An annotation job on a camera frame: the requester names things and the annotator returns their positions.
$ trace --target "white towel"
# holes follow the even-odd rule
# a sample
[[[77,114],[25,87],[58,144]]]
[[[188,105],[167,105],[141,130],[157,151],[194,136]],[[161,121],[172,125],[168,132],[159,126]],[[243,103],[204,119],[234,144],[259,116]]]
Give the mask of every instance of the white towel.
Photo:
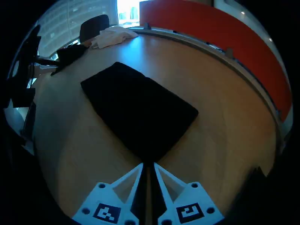
[[[122,43],[126,38],[135,38],[138,34],[123,27],[109,27],[100,31],[91,42],[92,48],[105,48]]]

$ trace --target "black chair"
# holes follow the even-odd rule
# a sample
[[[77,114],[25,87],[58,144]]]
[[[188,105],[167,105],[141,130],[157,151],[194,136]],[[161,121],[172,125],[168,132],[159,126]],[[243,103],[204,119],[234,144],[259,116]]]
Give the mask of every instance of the black chair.
[[[108,15],[100,15],[85,21],[80,27],[79,40],[83,43],[99,35],[101,30],[110,27]]]

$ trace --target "black fabric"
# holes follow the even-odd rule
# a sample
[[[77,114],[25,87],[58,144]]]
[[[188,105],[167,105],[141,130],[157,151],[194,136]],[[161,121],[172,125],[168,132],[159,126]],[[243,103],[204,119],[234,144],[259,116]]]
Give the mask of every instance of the black fabric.
[[[57,56],[59,58],[59,66],[56,69],[56,71],[51,74],[51,76],[60,72],[66,66],[70,65],[75,60],[80,58],[87,49],[88,48],[85,47],[84,45],[77,45],[77,44],[70,45],[67,48],[58,49]]]
[[[193,106],[119,62],[81,86],[98,115],[144,162],[159,160],[198,115]]]

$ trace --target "red panel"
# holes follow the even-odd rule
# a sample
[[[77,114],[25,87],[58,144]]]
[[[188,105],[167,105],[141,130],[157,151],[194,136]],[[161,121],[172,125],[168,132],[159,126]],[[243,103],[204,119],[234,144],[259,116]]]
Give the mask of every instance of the red panel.
[[[264,41],[238,19],[216,8],[182,0],[140,3],[140,23],[175,30],[215,44],[233,55],[259,79],[281,111],[284,121],[291,92],[276,57]]]

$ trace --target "table surface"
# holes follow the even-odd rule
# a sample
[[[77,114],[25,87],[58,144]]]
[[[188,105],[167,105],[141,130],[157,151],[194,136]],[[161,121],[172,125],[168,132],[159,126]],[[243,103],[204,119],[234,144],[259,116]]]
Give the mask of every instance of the table surface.
[[[88,50],[36,87],[37,156],[48,187],[72,217],[97,182],[112,183],[140,163],[95,113],[80,82],[122,62],[178,95],[199,115],[158,163],[202,184],[226,214],[248,173],[272,167],[276,134],[260,97],[217,59],[181,43],[140,35]]]

